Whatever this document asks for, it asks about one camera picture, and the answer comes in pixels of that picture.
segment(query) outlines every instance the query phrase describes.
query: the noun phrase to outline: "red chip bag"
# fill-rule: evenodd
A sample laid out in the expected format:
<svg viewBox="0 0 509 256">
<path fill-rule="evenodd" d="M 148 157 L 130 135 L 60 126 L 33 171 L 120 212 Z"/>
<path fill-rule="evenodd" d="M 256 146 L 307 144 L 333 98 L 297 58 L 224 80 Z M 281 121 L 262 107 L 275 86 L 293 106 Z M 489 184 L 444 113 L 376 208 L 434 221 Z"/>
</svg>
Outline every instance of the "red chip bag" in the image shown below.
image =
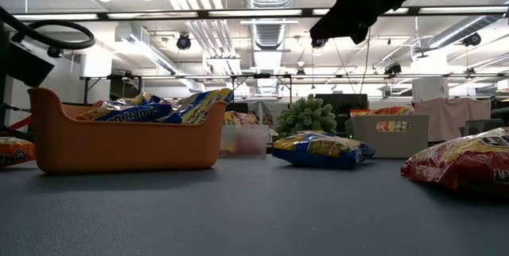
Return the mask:
<svg viewBox="0 0 509 256">
<path fill-rule="evenodd" d="M 509 127 L 424 149 L 403 164 L 401 175 L 454 191 L 469 187 L 509 196 Z"/>
<path fill-rule="evenodd" d="M 35 160 L 35 145 L 12 137 L 0 137 L 0 168 Z"/>
</svg>

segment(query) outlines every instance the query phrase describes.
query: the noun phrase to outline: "ceiling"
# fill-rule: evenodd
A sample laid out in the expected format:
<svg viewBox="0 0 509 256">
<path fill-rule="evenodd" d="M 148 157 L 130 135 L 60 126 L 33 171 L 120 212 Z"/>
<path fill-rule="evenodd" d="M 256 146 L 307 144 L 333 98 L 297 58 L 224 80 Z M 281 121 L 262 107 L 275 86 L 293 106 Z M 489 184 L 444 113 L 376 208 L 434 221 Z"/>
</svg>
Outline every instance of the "ceiling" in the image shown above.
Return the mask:
<svg viewBox="0 0 509 256">
<path fill-rule="evenodd" d="M 324 7 L 328 8 L 336 0 L 295 0 L 295 7 Z M 503 4 L 505 0 L 409 0 L 404 6 L 482 6 L 490 4 Z M 245 0 L 222 0 L 225 8 L 245 8 Z M 113 0 L 111 2 L 99 2 L 98 0 L 0 0 L 0 5 L 12 13 L 62 13 L 62 12 L 87 12 L 87 11 L 132 11 L 132 10 L 173 10 L 169 0 L 153 0 L 145 2 L 142 0 Z M 354 45 L 347 38 L 339 38 L 329 41 L 324 47 L 321 56 L 313 56 L 309 29 L 317 22 L 315 18 L 299 18 L 298 24 L 288 25 L 285 52 L 282 57 L 281 73 L 295 73 L 298 68 L 297 62 L 303 60 L 307 74 L 334 74 L 349 73 L 362 74 L 364 72 L 374 73 L 383 71 L 387 63 L 380 61 L 406 41 L 420 37 L 432 37 L 445 29 L 460 22 L 464 17 L 381 17 L 371 28 L 369 49 L 367 40 L 359 45 Z M 250 30 L 240 25 L 239 20 L 227 21 L 235 49 L 239 54 L 241 69 L 248 71 L 253 68 L 252 43 Z M 179 70 L 187 74 L 201 74 L 203 50 L 196 41 L 192 39 L 192 46 L 189 50 L 178 50 L 176 39 L 180 32 L 186 32 L 184 21 L 144 21 L 132 23 L 133 28 L 145 27 L 151 35 L 152 46 L 157 47 L 170 60 L 178 64 Z M 450 45 L 446 50 L 449 60 L 449 71 L 463 72 L 467 64 L 474 64 L 507 53 L 505 44 L 509 35 L 507 20 L 496 22 L 486 29 L 478 32 L 483 41 L 477 48 L 470 49 L 468 54 L 465 48 L 458 45 Z M 150 72 L 155 69 L 144 56 L 132 53 L 122 45 L 122 42 L 103 41 L 105 44 L 121 55 L 122 58 L 115 59 L 114 68 L 126 68 L 139 72 Z M 412 58 L 410 46 L 394 54 L 394 59 L 402 65 L 403 72 L 411 72 Z M 497 72 L 509 69 L 509 64 L 496 64 L 493 68 L 487 68 L 484 72 Z M 178 82 L 165 81 L 168 85 L 180 86 Z M 309 80 L 297 82 L 308 83 Z M 345 80 L 337 80 L 332 83 L 345 83 Z"/>
</svg>

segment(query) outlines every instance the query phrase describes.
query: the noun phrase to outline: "artificial plant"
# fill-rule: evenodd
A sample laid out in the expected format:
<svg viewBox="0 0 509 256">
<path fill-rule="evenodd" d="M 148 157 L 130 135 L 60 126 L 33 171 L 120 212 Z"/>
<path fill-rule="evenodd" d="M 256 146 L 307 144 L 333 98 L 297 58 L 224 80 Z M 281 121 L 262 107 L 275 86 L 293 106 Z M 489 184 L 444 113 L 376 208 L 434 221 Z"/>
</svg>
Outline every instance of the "artificial plant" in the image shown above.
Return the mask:
<svg viewBox="0 0 509 256">
<path fill-rule="evenodd" d="M 309 95 L 307 99 L 299 99 L 283 109 L 276 128 L 279 136 L 286 137 L 301 130 L 323 130 L 335 134 L 337 124 L 332 105 L 323 104 L 324 100 Z"/>
</svg>

